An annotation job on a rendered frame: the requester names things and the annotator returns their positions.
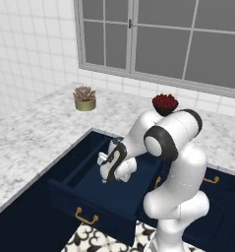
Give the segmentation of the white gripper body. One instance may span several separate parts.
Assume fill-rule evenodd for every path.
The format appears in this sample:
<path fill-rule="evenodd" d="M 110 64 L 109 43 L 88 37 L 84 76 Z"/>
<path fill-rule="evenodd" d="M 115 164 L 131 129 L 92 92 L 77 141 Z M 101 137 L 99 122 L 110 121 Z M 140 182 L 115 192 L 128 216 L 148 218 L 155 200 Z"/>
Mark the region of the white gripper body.
<path fill-rule="evenodd" d="M 131 174 L 137 170 L 137 162 L 134 157 L 125 160 L 115 171 L 114 175 L 117 180 L 128 182 Z"/>

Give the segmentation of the open navy drawer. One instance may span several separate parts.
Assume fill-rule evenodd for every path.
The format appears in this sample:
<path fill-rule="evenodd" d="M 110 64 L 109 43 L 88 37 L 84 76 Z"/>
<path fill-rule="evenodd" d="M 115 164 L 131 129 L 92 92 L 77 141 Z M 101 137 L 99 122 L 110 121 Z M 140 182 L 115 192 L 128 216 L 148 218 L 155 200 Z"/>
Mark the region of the open navy drawer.
<path fill-rule="evenodd" d="M 83 209 L 81 216 L 87 220 L 98 215 L 99 221 L 92 227 L 131 246 L 144 196 L 161 160 L 141 155 L 128 182 L 104 183 L 96 160 L 100 152 L 107 151 L 111 140 L 94 131 L 84 137 L 55 164 L 56 171 L 48 180 L 49 192 L 59 211 L 74 219 L 77 207 Z"/>

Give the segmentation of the navy drawer front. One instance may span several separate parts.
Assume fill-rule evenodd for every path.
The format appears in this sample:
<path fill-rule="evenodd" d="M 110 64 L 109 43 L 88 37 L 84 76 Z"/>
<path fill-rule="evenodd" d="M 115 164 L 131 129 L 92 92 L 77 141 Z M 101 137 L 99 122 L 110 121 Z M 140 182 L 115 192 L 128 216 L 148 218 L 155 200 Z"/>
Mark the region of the navy drawer front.
<path fill-rule="evenodd" d="M 205 178 L 213 179 L 214 176 L 219 177 L 218 183 L 211 184 L 203 181 L 201 188 L 235 198 L 235 175 L 208 167 L 206 169 Z"/>
<path fill-rule="evenodd" d="M 160 186 L 166 180 L 171 166 L 170 160 L 164 160 L 158 167 L 156 174 L 153 176 L 151 183 L 148 186 L 141 209 L 139 211 L 138 220 L 152 227 L 157 227 L 159 210 L 161 207 L 158 203 L 158 198 L 162 195 Z M 156 178 L 160 176 L 161 182 L 156 189 L 154 184 Z"/>

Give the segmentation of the dark red flowers in pot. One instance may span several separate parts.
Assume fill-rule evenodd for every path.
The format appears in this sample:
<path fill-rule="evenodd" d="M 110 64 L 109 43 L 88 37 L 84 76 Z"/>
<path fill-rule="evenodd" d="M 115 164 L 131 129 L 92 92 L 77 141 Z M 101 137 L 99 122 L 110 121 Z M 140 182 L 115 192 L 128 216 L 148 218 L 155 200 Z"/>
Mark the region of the dark red flowers in pot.
<path fill-rule="evenodd" d="M 154 109 L 161 116 L 167 116 L 172 113 L 178 104 L 178 100 L 172 94 L 158 94 L 152 99 Z"/>

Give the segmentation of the succulent in olive pot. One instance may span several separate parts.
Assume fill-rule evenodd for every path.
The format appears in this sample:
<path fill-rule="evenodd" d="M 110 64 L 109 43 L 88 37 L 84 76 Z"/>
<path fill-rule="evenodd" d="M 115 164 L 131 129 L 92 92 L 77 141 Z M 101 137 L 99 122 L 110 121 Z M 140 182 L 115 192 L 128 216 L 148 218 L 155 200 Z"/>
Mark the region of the succulent in olive pot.
<path fill-rule="evenodd" d="M 73 92 L 75 107 L 79 111 L 91 111 L 96 107 L 95 91 L 91 87 L 80 86 Z"/>

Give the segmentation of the navy cupboard run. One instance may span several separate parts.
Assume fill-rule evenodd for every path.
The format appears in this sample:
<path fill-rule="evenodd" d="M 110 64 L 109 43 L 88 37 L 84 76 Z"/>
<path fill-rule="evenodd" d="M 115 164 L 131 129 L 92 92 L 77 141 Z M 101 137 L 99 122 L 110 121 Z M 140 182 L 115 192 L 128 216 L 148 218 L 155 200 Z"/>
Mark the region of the navy cupboard run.
<path fill-rule="evenodd" d="M 52 206 L 38 180 L 0 214 L 0 252 L 61 252 L 80 224 Z"/>

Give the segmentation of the grey framed window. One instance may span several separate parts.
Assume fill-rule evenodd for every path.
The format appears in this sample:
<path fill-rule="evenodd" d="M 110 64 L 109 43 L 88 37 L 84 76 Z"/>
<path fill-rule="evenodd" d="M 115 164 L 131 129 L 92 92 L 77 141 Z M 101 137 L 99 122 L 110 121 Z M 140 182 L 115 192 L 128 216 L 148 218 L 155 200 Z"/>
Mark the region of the grey framed window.
<path fill-rule="evenodd" d="M 235 0 L 74 0 L 74 9 L 82 69 L 235 98 Z"/>

